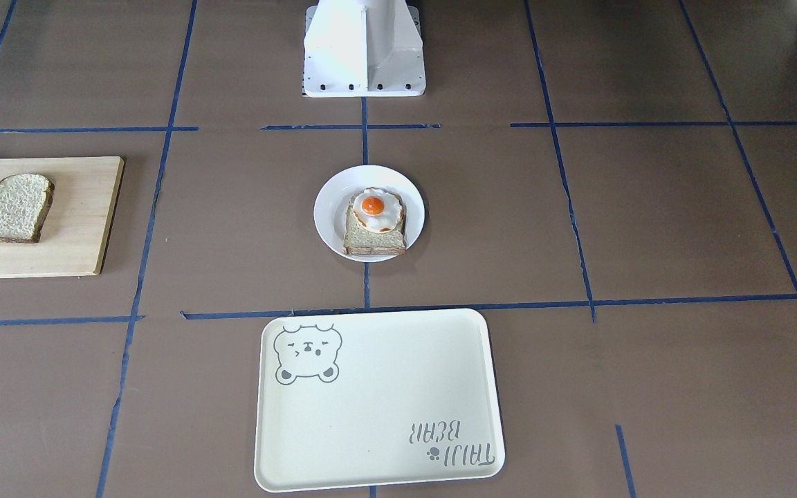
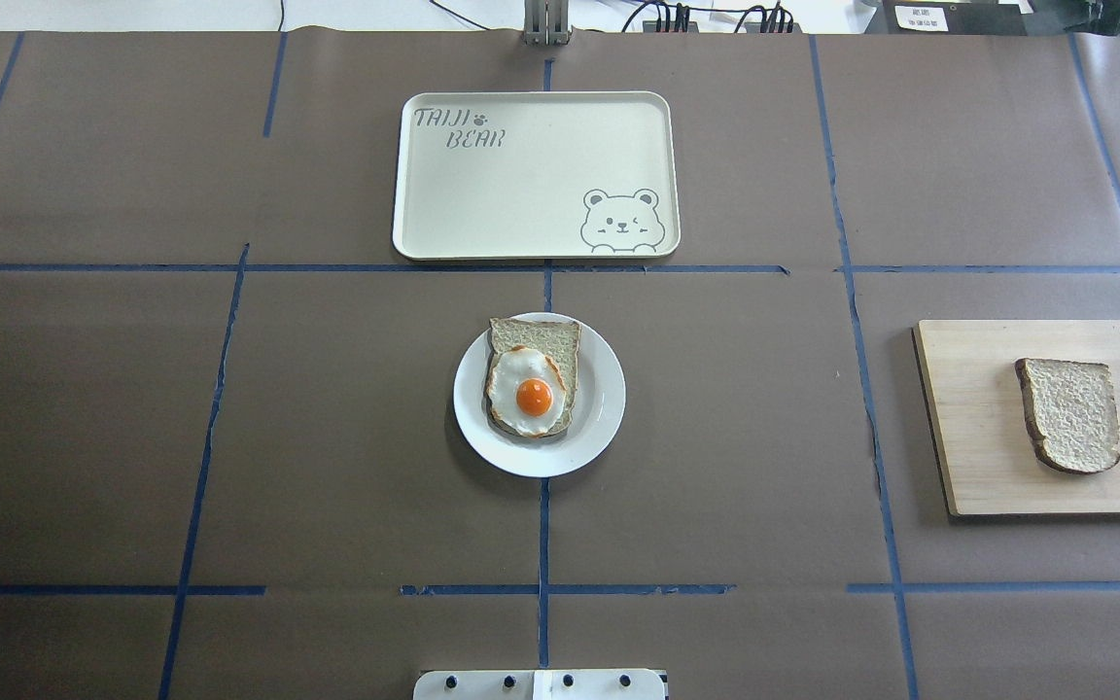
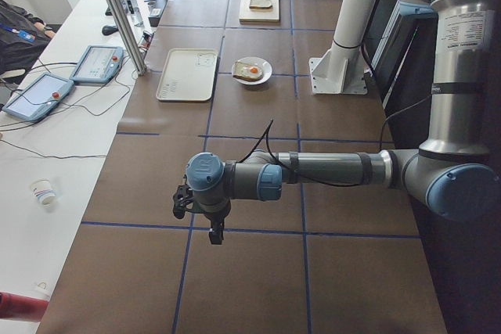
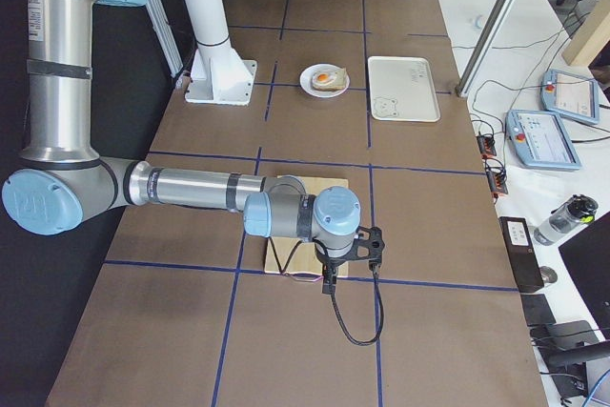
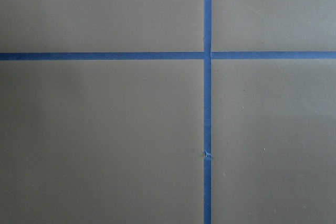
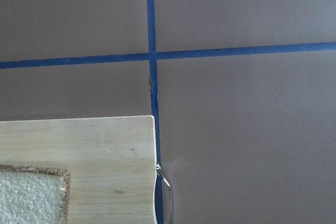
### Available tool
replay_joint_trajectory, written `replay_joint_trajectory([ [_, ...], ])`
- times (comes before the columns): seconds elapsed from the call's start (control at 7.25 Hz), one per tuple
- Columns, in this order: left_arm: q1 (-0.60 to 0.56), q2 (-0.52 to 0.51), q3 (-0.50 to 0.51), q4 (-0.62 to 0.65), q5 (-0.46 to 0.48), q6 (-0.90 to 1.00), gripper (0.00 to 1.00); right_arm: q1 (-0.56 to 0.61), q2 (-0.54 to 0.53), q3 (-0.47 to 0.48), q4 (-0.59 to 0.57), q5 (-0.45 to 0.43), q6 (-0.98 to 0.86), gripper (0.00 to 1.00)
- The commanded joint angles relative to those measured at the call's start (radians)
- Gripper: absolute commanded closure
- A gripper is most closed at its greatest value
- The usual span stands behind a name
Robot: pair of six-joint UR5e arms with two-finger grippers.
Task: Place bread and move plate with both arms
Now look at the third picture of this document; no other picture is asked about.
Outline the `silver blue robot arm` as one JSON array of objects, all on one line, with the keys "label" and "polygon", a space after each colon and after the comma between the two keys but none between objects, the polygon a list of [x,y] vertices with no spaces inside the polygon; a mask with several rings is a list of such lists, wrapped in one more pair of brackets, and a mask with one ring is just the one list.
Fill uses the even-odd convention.
[{"label": "silver blue robot arm", "polygon": [[224,239],[233,199],[277,200],[283,184],[316,182],[341,188],[381,184],[407,191],[433,213],[466,221],[490,210],[500,180],[485,165],[480,128],[484,86],[500,0],[399,0],[402,13],[436,13],[438,31],[427,139],[417,149],[367,153],[274,153],[254,149],[241,161],[199,153],[173,196],[173,213],[201,214],[209,239]]}]

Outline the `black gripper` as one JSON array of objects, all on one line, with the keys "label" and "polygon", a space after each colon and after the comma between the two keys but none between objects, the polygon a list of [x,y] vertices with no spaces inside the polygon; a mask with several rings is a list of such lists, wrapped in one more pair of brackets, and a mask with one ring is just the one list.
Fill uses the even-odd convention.
[{"label": "black gripper", "polygon": [[218,212],[205,213],[204,216],[210,221],[209,239],[211,245],[221,245],[223,243],[223,232],[225,218],[229,215],[230,209],[225,208]]}]

